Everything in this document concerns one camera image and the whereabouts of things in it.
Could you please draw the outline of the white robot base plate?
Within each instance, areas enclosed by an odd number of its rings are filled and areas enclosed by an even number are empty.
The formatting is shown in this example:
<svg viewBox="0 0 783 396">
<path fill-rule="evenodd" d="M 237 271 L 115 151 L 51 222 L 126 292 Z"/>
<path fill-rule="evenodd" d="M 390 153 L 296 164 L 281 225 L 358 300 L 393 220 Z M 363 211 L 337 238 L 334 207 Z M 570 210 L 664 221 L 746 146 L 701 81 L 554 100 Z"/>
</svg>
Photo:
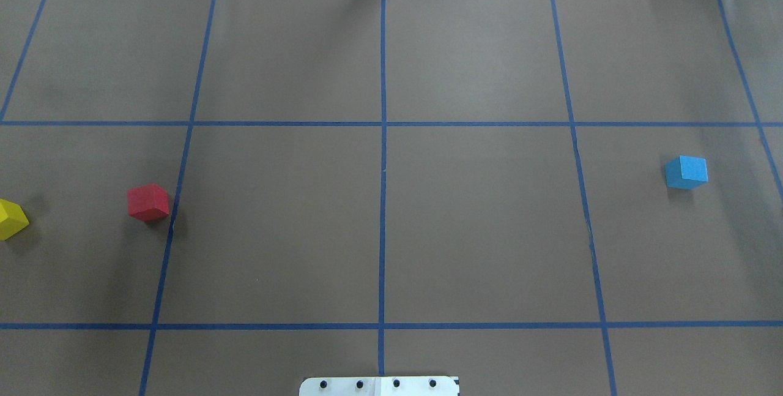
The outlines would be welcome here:
<svg viewBox="0 0 783 396">
<path fill-rule="evenodd" d="M 459 395 L 450 376 L 353 376 L 305 379 L 299 395 Z"/>
</svg>

